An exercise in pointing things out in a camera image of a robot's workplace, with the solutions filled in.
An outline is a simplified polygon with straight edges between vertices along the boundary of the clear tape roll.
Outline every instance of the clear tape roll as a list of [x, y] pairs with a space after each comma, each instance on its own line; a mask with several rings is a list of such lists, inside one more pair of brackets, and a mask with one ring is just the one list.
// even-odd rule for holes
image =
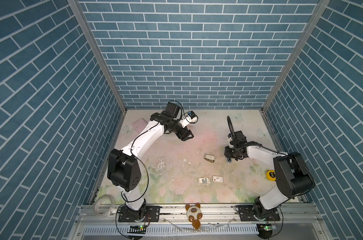
[[[109, 199], [111, 204], [108, 208], [108, 211], [104, 212], [104, 213], [100, 213], [99, 212], [99, 209], [100, 209], [100, 206], [102, 205], [102, 202], [106, 199]], [[114, 211], [116, 207], [116, 202], [115, 202], [115, 199], [112, 195], [109, 195], [109, 194], [106, 194], [106, 195], [103, 195], [101, 196], [95, 203], [94, 205], [94, 212], [95, 214], [98, 216], [98, 217], [107, 217], [109, 215], [111, 215]]]

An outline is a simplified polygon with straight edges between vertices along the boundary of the white box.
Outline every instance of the white box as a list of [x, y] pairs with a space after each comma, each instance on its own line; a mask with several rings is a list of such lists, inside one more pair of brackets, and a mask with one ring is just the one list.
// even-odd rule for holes
[[214, 182], [223, 182], [222, 176], [212, 176]]

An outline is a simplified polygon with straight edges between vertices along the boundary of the pink phone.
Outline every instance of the pink phone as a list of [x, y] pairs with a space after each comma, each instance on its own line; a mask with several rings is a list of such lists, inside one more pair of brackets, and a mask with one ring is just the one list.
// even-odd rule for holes
[[146, 126], [147, 122], [143, 118], [140, 118], [136, 122], [132, 123], [132, 127], [136, 130], [137, 133], [141, 133]]

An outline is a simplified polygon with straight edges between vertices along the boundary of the yellow tape measure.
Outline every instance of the yellow tape measure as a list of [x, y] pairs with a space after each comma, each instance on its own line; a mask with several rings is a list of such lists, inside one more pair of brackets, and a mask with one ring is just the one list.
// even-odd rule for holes
[[275, 181], [276, 180], [275, 170], [268, 170], [266, 176], [268, 180]]

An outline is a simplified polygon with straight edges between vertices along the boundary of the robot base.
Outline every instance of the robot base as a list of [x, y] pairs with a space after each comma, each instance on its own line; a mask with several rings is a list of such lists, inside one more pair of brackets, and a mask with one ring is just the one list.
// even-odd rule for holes
[[[147, 206], [144, 209], [143, 216], [146, 213], [150, 214], [151, 222], [159, 222], [160, 206]], [[132, 209], [127, 206], [122, 207], [119, 215], [119, 222], [136, 222], [138, 219], [137, 214], [134, 213]]]
[[268, 214], [260, 215], [255, 212], [254, 204], [237, 205], [236, 210], [239, 212], [240, 220], [242, 222], [249, 221], [264, 221], [268, 218], [269, 221], [273, 222], [280, 221], [280, 216], [277, 209], [269, 210]]

